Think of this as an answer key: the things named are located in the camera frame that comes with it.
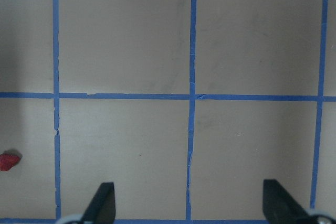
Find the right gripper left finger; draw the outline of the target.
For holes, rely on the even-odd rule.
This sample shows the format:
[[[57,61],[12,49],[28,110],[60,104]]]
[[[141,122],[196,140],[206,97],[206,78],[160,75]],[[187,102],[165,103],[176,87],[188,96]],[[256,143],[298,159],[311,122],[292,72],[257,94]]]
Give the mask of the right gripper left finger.
[[[113,224],[116,218],[116,199],[113,182],[102,183],[83,214],[62,217],[56,223]]]

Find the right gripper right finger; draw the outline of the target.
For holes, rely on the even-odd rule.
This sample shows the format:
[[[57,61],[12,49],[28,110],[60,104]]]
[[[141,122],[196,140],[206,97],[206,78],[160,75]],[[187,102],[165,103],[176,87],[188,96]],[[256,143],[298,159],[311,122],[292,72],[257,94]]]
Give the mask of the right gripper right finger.
[[[275,179],[265,179],[263,214],[268,223],[335,223],[335,218],[312,209],[305,210]]]

